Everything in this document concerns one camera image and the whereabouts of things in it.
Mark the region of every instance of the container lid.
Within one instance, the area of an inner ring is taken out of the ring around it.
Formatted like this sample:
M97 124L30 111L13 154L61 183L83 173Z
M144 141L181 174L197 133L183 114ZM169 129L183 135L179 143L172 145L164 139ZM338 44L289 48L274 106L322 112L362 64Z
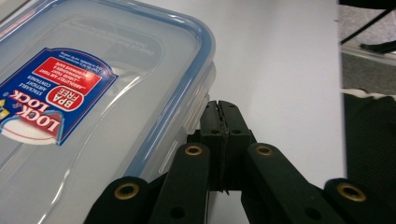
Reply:
M0 52L0 223L79 223L140 175L214 40L136 2L41 0L1 27Z

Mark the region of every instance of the plastic container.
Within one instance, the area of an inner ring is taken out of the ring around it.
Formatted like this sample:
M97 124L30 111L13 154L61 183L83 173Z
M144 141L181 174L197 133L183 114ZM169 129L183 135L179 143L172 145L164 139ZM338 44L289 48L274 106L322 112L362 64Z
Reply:
M137 2L39 1L0 30L0 223L82 223L114 179L151 181L215 77L199 21Z

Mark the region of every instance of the table surface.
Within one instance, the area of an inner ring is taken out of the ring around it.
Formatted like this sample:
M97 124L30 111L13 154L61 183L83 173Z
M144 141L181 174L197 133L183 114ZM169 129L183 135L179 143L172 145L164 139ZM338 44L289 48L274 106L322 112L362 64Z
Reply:
M337 1L141 2L210 28L217 67L211 99L236 104L259 142L278 147L320 188L345 176ZM208 223L248 223L239 197L211 193Z

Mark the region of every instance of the label sticker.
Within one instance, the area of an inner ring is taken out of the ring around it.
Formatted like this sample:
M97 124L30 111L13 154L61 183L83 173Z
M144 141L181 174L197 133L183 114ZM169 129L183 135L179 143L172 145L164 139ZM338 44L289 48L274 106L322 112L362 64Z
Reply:
M0 132L61 146L117 77L91 54L43 49L0 85Z

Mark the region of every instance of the brass ring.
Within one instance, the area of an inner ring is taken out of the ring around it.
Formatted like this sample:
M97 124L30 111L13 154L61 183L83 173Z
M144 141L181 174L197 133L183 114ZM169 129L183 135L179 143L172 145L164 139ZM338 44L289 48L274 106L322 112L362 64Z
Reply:
M358 189L351 184L341 183L337 186L337 190L343 197L357 203L362 203L367 199L361 189Z
M198 156L202 153L202 149L196 146L187 147L184 151L189 156Z
M256 152L262 156L271 156L274 154L274 151L271 148L265 146L257 146Z
M139 192L139 186L135 183L125 183L119 185L114 191L114 196L119 200L129 200L137 195Z

